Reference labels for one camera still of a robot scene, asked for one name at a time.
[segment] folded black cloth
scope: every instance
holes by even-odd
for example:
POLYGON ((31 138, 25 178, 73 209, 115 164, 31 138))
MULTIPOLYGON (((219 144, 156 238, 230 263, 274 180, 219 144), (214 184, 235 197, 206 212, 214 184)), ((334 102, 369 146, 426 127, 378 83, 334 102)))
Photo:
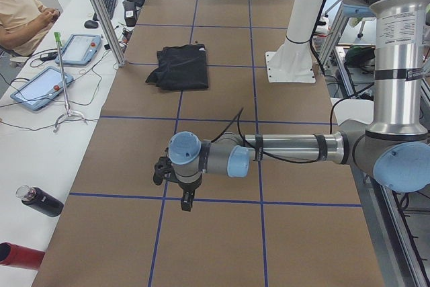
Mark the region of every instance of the folded black cloth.
POLYGON ((164 47, 157 51, 159 67, 146 79, 164 90, 207 89, 208 68, 203 44, 164 47))

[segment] white table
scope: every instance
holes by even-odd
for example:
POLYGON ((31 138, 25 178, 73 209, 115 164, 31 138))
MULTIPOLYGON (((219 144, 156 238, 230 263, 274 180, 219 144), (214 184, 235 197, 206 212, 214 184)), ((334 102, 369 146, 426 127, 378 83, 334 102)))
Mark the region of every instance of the white table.
MULTIPOLYGON (((118 0, 116 12, 112 19, 114 27, 124 21, 124 10, 118 0)), ((71 34, 102 34, 101 27, 89 30, 83 24, 93 16, 94 10, 89 0, 72 0, 62 13, 51 31, 39 45, 36 52, 48 48, 56 48, 54 32, 60 32, 62 41, 71 34)), ((120 36, 122 26, 116 28, 120 36)), ((88 69, 97 62, 105 52, 101 47, 96 57, 84 68, 88 69)), ((53 61, 42 67, 32 68, 27 63, 18 77, 30 79, 44 67, 54 65, 53 61)), ((87 119, 98 119, 100 109, 109 93, 116 74, 116 61, 112 53, 95 67, 102 77, 94 101, 89 106, 71 104, 72 109, 82 112, 87 119)), ((76 79, 82 68, 66 67, 65 71, 76 79)), ((90 101, 99 77, 92 72, 87 73, 69 87, 70 100, 80 103, 90 101)), ((9 88, 0 99, 0 106, 13 103, 10 94, 15 91, 9 88)), ((65 112, 64 103, 51 103, 39 112, 31 112, 20 105, 0 108, 0 118, 9 124, 39 128, 54 124, 55 120, 65 112)), ((31 132, 0 124, 0 243, 10 242, 33 249, 45 251, 54 232, 58 217, 50 218, 27 206, 15 197, 15 191, 21 185, 36 186, 65 202, 73 184, 83 155, 93 134, 96 122, 69 122, 60 125, 59 131, 53 128, 31 132)), ((26 287, 31 286, 36 271, 23 270, 0 265, 0 286, 26 287)))

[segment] keyboard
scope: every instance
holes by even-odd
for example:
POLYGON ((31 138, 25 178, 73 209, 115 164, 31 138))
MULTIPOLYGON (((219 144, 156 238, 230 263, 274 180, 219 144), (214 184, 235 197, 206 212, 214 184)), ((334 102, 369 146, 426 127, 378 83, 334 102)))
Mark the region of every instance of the keyboard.
MULTIPOLYGON (((114 16, 117 0, 103 0, 103 2, 105 3, 107 13, 109 14, 109 18, 112 19, 114 16)), ((96 13, 94 13, 93 20, 98 20, 96 13)))

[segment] green tip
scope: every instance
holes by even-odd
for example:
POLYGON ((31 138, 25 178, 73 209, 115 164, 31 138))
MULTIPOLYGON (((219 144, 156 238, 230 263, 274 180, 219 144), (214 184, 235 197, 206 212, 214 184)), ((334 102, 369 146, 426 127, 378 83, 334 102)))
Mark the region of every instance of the green tip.
POLYGON ((55 41, 61 43, 61 39, 60 39, 61 34, 60 34, 60 32, 54 32, 54 36, 55 36, 55 41))

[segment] red cylinder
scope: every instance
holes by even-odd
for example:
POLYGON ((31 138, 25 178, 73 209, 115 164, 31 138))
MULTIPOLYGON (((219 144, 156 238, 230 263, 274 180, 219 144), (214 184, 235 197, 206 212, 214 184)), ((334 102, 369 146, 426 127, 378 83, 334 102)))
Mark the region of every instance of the red cylinder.
POLYGON ((0 265, 39 270, 45 252, 12 243, 0 243, 0 265))

